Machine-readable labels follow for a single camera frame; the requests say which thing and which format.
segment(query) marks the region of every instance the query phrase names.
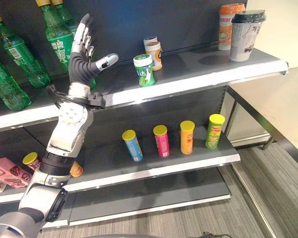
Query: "table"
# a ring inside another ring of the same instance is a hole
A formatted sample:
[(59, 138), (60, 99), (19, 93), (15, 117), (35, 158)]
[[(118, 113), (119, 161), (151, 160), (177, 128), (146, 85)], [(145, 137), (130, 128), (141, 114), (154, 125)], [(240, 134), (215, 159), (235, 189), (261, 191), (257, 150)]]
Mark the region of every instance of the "table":
[(226, 135), (239, 103), (298, 163), (298, 68), (286, 75), (230, 85), (227, 92), (235, 106)]

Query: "gray carpet floor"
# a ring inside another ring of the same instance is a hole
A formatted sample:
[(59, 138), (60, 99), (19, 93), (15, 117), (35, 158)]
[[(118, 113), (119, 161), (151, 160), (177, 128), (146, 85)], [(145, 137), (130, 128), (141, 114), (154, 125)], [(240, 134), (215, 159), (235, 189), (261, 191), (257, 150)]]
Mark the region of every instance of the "gray carpet floor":
[[(277, 144), (241, 149), (235, 163), (279, 238), (298, 238), (298, 165)], [(163, 238), (199, 237), (203, 231), (234, 238), (267, 238), (229, 166), (220, 172), (232, 198), (79, 226), (46, 229), (39, 238), (86, 238), (103, 234), (144, 234)]]

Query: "soda bottle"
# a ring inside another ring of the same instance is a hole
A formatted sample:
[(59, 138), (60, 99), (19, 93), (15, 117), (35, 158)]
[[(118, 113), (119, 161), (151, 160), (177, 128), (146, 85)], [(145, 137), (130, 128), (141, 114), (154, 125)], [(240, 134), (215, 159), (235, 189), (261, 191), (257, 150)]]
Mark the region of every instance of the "soda bottle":
[(64, 70), (69, 72), (73, 34), (51, 8), (50, 0), (36, 0), (43, 13), (45, 35), (59, 58)]
[(20, 111), (31, 104), (28, 95), (19, 87), (1, 63), (0, 97), (4, 104), (13, 111)]
[(13, 58), (27, 75), (30, 83), (36, 87), (45, 87), (51, 83), (49, 76), (42, 69), (24, 43), (24, 40), (11, 31), (0, 17), (0, 38), (5, 51)]
[(52, 3), (57, 9), (57, 12), (62, 21), (68, 26), (73, 35), (75, 35), (78, 23), (74, 21), (70, 12), (64, 7), (63, 0), (52, 0)]

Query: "orange cup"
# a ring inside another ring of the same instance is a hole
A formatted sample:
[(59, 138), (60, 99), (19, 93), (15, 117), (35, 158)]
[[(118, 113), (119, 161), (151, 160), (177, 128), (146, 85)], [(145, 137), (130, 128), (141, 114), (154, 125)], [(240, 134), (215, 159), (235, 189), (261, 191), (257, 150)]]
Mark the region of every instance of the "orange cup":
[(78, 162), (74, 161), (74, 164), (72, 165), (72, 168), (70, 171), (71, 175), (74, 178), (77, 178), (82, 175), (83, 171), (84, 169), (82, 168), (82, 166), (80, 166)]
[(223, 5), (220, 9), (219, 50), (230, 50), (232, 38), (232, 19), (236, 13), (245, 11), (243, 3)]

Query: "metal shelf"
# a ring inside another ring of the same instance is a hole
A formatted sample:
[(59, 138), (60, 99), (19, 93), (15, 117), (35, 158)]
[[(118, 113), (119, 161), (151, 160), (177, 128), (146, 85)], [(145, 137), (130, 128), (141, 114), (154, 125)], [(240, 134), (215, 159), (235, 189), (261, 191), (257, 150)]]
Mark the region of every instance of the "metal shelf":
[[(123, 107), (151, 100), (229, 85), (258, 77), (285, 73), (284, 60), (254, 49), (248, 61), (230, 61), (229, 51), (216, 47), (163, 55), (163, 68), (154, 72), (156, 84), (141, 88), (131, 62), (123, 62), (102, 72), (96, 91), (103, 93), (107, 108)], [(67, 92), (68, 76), (54, 80), (59, 91)], [(58, 110), (43, 89), (22, 85), (32, 105), (12, 113), (0, 100), (0, 131), (57, 120)]]
[[(144, 154), (141, 162), (132, 160), (124, 142), (81, 151), (77, 159), (85, 161), (84, 173), (78, 178), (71, 178), (64, 188), (78, 192), (240, 161), (237, 151), (223, 133), (218, 147), (210, 150), (205, 147), (206, 129), (197, 127), (191, 155), (181, 153), (178, 131), (168, 136), (171, 154), (164, 159), (158, 156), (153, 136), (139, 139)], [(0, 193), (0, 203), (17, 201), (22, 194), (23, 190), (8, 189)]]
[(217, 168), (128, 182), (76, 194), (70, 226), (230, 198)]

